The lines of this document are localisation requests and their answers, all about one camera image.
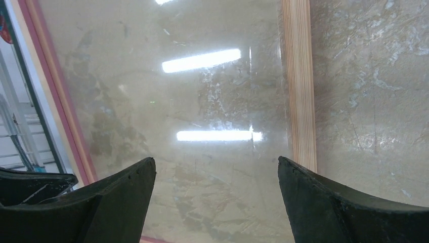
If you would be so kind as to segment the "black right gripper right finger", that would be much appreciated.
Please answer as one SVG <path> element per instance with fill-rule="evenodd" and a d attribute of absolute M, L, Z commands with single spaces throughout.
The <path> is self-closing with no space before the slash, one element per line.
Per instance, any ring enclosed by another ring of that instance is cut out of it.
<path fill-rule="evenodd" d="M 428 242 L 428 208 L 363 193 L 278 158 L 296 242 Z"/>

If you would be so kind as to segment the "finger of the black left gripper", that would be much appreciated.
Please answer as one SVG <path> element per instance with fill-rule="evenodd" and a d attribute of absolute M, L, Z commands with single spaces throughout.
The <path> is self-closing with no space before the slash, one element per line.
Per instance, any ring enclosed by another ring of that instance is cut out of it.
<path fill-rule="evenodd" d="M 78 183 L 74 174 L 24 172 L 1 168 L 1 206 L 34 205 L 57 197 Z"/>

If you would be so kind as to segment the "glossy printed photo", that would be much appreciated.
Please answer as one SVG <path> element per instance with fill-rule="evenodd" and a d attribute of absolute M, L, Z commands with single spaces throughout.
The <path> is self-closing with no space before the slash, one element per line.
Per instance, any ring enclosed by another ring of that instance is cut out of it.
<path fill-rule="evenodd" d="M 1 167 L 72 174 L 21 13 L 17 1 L 1 1 Z"/>

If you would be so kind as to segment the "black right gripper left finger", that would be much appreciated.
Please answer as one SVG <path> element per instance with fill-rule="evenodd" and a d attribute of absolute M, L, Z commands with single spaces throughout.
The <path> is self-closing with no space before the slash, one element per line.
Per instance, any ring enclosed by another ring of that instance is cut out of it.
<path fill-rule="evenodd" d="M 147 157 L 73 192 L 1 208 L 1 242 L 139 242 L 156 178 Z"/>

